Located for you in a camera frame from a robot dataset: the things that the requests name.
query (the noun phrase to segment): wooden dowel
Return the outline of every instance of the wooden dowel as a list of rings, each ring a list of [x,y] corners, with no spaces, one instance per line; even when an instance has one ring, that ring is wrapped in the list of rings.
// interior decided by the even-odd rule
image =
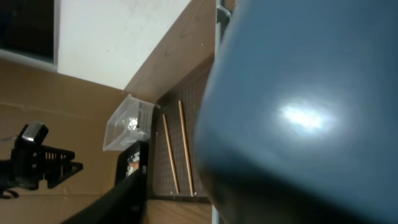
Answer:
[[[166,132],[167,147],[169,149],[170,164],[172,166],[175,191],[177,192],[177,194],[179,194],[180,188],[178,187],[177,175],[175,173],[174,156],[173,156],[172,144],[170,142],[169,127],[167,126],[166,115],[164,115],[164,114],[163,114],[163,123],[164,123],[164,131]]]
[[[181,119],[181,130],[182,130],[182,140],[184,143],[185,151],[185,161],[187,162],[187,171],[189,179],[189,189],[191,190],[191,197],[193,197],[193,183],[192,183],[192,172],[191,172],[191,160],[189,159],[188,141],[187,141],[187,131],[185,129],[185,119],[184,110],[182,108],[181,100],[178,101],[178,107],[180,108],[180,119]]]

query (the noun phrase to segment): cardboard box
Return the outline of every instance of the cardboard box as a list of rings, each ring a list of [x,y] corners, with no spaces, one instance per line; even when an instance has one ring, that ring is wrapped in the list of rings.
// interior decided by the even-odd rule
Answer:
[[[4,223],[60,223],[113,187],[119,152],[103,152],[106,122],[123,100],[121,90],[0,60],[0,138],[25,124],[49,128],[43,144],[74,151],[84,169],[54,189],[15,189],[20,197],[0,200]],[[13,142],[0,145],[9,159]]]

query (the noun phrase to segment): wooden board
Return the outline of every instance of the wooden board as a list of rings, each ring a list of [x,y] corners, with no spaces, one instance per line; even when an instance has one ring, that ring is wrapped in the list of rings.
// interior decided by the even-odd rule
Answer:
[[[149,200],[145,224],[211,223],[211,205]]]
[[[226,1],[233,9],[234,0]],[[185,75],[214,55],[215,0],[192,0],[133,76],[126,93],[155,103]]]

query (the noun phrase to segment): black bracket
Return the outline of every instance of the black bracket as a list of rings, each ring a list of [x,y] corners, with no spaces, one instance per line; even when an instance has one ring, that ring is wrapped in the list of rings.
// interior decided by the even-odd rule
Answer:
[[[11,160],[1,162],[0,193],[11,187],[37,190],[42,179],[52,189],[83,169],[82,163],[72,162],[74,152],[42,145],[48,132],[42,123],[25,125],[15,140]]]

